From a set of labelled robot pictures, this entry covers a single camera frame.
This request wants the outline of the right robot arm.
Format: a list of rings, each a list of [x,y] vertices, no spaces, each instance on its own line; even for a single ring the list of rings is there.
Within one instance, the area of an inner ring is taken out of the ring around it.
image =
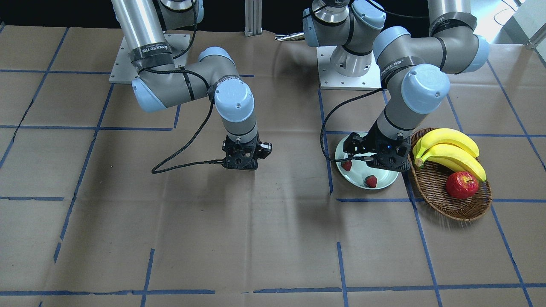
[[[166,31],[196,25],[203,19],[201,0],[113,0],[113,9],[128,44],[137,76],[131,82],[140,107],[164,110],[207,97],[227,131],[226,156],[212,160],[226,169],[255,170],[272,151],[261,142],[254,95],[240,77],[235,62],[222,47],[202,51],[197,62],[178,67],[175,59],[187,47],[174,47]]]

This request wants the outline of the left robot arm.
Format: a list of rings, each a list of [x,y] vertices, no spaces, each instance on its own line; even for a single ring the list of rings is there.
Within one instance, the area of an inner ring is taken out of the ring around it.
[[[353,132],[344,155],[330,162],[364,161],[369,167],[404,172],[410,168],[411,135],[443,101],[449,74],[474,72],[489,56],[489,43],[476,35],[476,17],[468,0],[429,0],[428,37],[413,38],[402,26],[384,28],[386,12],[372,0],[314,0],[303,12],[309,46],[335,46],[337,72],[351,77],[351,60],[361,66],[372,59],[380,69],[379,91],[390,100],[366,136]]]

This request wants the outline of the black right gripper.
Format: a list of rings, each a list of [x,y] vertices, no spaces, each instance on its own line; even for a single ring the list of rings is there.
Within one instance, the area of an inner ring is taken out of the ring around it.
[[[255,171],[258,168],[258,159],[265,159],[272,152],[270,142],[261,142],[256,135],[249,142],[236,141],[226,136],[222,150],[226,157],[222,160],[222,166],[226,169]]]

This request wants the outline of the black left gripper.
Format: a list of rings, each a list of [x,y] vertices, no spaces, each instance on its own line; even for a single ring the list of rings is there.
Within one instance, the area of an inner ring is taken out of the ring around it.
[[[410,137],[396,135],[394,139],[388,138],[382,134],[376,122],[366,136],[361,137],[353,132],[343,142],[343,152],[349,157],[371,152],[370,160],[366,161],[367,166],[388,171],[404,172],[411,169],[408,159],[410,150]]]

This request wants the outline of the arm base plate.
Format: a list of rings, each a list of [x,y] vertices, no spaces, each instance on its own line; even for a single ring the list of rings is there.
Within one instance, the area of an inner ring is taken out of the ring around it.
[[[192,36],[185,33],[164,33],[164,37],[171,47],[172,55],[177,56],[187,49]],[[138,70],[131,64],[130,51],[123,38],[109,77],[112,84],[130,84],[138,76]]]
[[[316,48],[319,86],[328,90],[376,90],[381,88],[380,69],[374,53],[359,56],[342,46]]]

